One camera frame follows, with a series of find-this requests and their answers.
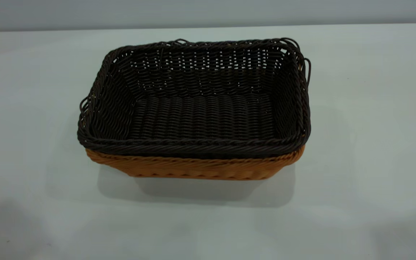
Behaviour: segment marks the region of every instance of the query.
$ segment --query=white table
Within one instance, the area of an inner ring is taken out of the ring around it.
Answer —
[[[93,163],[79,102],[132,44],[287,36],[312,133],[266,181],[134,179]],[[416,25],[0,32],[0,259],[416,259]]]

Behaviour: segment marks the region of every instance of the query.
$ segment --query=rectangular basket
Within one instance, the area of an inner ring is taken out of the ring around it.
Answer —
[[[124,156],[292,153],[311,132],[305,61],[289,38],[116,49],[81,102],[78,140]]]

